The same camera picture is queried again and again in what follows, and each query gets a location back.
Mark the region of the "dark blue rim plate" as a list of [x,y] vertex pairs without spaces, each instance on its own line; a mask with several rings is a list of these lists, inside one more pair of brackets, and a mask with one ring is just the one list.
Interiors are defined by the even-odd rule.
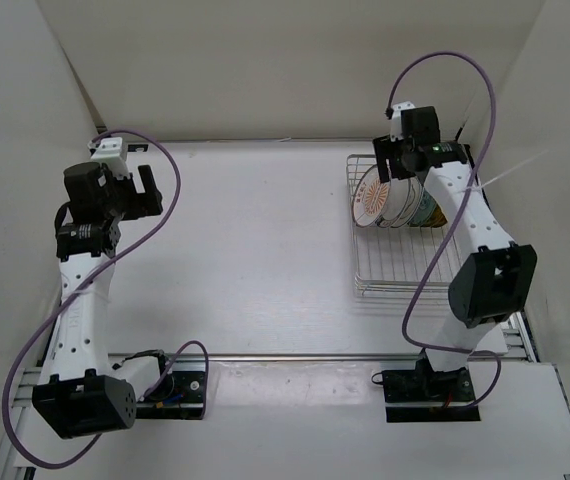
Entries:
[[409,209],[411,182],[409,179],[391,179],[386,186],[387,200],[375,225],[381,228],[397,228]]

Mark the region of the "orange sunburst white plate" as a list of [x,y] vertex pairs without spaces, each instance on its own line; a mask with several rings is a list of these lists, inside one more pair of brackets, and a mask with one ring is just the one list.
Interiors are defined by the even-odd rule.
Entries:
[[392,221],[384,216],[389,195],[389,183],[382,183],[377,167],[372,166],[358,181],[352,195],[351,214],[354,224],[361,228],[390,228]]

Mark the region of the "white plate teal line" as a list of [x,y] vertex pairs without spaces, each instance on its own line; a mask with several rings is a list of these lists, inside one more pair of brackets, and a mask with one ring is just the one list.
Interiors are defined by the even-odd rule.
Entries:
[[401,211],[396,222],[397,228],[403,227],[411,221],[419,209],[423,196],[423,186],[416,178],[408,179],[407,185],[408,194],[403,210]]

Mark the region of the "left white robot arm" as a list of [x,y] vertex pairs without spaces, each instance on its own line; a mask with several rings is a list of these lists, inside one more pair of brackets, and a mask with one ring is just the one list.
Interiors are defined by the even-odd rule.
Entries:
[[49,378],[32,394],[34,408],[62,439],[129,429],[145,393],[163,400],[175,386],[174,375],[161,367],[157,355],[136,356],[117,367],[107,349],[119,224],[162,212],[150,166],[138,172],[141,192],[125,165],[89,161],[64,172],[68,200],[55,219],[64,309],[57,316]]

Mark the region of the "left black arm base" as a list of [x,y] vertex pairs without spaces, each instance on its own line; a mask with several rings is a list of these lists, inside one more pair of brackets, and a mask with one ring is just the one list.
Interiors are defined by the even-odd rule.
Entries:
[[137,420],[204,419],[210,370],[204,358],[171,362],[163,351],[147,350],[114,362],[111,369],[133,387]]

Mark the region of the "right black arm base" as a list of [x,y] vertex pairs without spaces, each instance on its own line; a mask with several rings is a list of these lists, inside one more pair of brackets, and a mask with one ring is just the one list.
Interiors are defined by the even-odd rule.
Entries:
[[425,377],[417,370],[383,370],[371,376],[383,388],[386,422],[461,423],[479,422],[476,395],[469,370]]

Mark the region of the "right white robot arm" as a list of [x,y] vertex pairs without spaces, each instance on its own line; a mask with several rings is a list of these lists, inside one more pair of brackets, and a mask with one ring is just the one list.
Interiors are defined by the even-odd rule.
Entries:
[[476,183],[465,146],[444,141],[434,107],[410,102],[392,106],[390,133],[374,140],[379,179],[416,179],[440,207],[455,242],[461,267],[448,286],[450,312],[430,344],[429,365],[414,375],[414,387],[435,400],[451,384],[448,372],[464,368],[479,342],[498,324],[523,309],[537,254],[501,227]]

